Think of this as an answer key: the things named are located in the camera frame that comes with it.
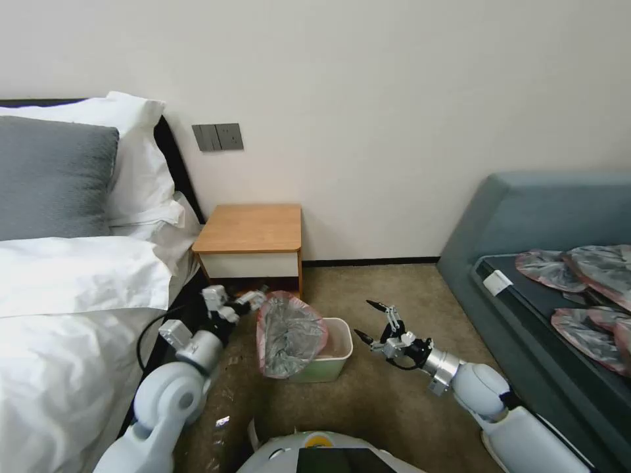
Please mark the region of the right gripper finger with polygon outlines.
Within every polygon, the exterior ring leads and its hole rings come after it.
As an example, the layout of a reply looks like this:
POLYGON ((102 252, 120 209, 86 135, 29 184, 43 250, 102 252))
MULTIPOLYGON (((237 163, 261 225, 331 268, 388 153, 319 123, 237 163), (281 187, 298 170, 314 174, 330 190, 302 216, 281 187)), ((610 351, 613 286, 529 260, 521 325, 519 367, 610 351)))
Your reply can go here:
POLYGON ((385 314, 386 327, 380 337, 380 341, 387 341, 390 338, 399 338, 402 335, 402 320, 397 309, 393 305, 385 305, 381 302, 366 300, 366 302, 376 310, 385 314))
POLYGON ((384 329, 379 340, 374 339, 370 335, 356 328, 354 329, 354 332, 364 344, 369 346, 371 352, 379 352, 385 357, 392 357, 392 349, 388 347, 388 340, 392 336, 392 330, 390 328, 384 329))

